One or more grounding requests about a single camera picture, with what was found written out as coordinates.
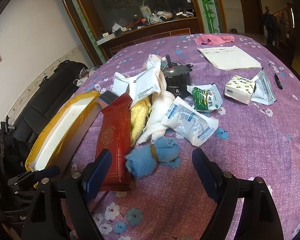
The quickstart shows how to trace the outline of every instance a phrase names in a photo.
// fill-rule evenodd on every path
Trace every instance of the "black pen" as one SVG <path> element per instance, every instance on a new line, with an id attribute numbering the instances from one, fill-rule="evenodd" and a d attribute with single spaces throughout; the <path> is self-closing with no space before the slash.
<path id="1" fill-rule="evenodd" d="M 283 89 L 282 84 L 281 84 L 281 82 L 279 80 L 278 75 L 275 73 L 275 71 L 274 71 L 273 67 L 270 65 L 270 63 L 268 65 L 269 65 L 269 67 L 272 68 L 272 70 L 274 72 L 274 79 L 275 79 L 275 83 L 277 84 L 277 87 L 280 88 L 280 89 Z"/>

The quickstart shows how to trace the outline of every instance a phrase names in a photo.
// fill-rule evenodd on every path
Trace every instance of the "red snack wrapper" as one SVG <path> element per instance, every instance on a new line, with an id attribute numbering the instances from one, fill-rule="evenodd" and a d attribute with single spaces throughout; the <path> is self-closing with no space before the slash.
<path id="1" fill-rule="evenodd" d="M 108 149 L 112 153 L 112 163 L 100 191 L 130 190 L 131 174 L 125 166 L 124 157 L 131 151 L 129 111 L 131 103 L 131 97 L 125 93 L 101 110 L 103 121 L 96 157 L 103 149 Z"/>

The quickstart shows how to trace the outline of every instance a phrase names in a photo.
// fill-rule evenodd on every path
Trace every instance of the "rolled blue towel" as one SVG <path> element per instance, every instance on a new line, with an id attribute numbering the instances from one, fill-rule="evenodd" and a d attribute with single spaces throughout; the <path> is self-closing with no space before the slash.
<path id="1" fill-rule="evenodd" d="M 154 147 L 159 162 L 172 168 L 176 168 L 180 165 L 181 160 L 178 158 L 180 147 L 175 139 L 159 138 L 154 142 Z M 157 166 L 157 162 L 151 153 L 150 145 L 141 149 L 132 150 L 125 158 L 127 159 L 126 167 L 128 171 L 138 179 L 150 175 Z"/>

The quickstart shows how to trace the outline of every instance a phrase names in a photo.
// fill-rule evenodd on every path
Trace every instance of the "yellow towel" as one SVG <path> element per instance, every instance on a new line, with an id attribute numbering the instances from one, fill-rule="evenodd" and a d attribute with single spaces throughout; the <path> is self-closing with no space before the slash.
<path id="1" fill-rule="evenodd" d="M 133 146 L 146 125 L 146 118 L 151 112 L 149 97 L 138 101 L 130 109 L 131 115 L 131 146 Z"/>

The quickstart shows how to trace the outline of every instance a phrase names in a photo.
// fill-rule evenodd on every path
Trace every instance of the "metal screw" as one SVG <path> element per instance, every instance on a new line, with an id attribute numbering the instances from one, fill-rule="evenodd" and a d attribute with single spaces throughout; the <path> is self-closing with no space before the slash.
<path id="1" fill-rule="evenodd" d="M 72 178 L 77 179 L 81 176 L 80 172 L 75 172 L 74 174 L 72 174 Z"/>
<path id="2" fill-rule="evenodd" d="M 256 177 L 256 181 L 259 182 L 259 183 L 263 183 L 263 178 L 261 178 L 261 177 Z"/>
<path id="3" fill-rule="evenodd" d="M 229 171 L 226 171 L 223 173 L 223 176 L 225 176 L 226 178 L 231 178 L 232 177 L 232 173 Z"/>
<path id="4" fill-rule="evenodd" d="M 42 184 L 47 184 L 49 182 L 49 178 L 43 178 L 41 182 Z"/>

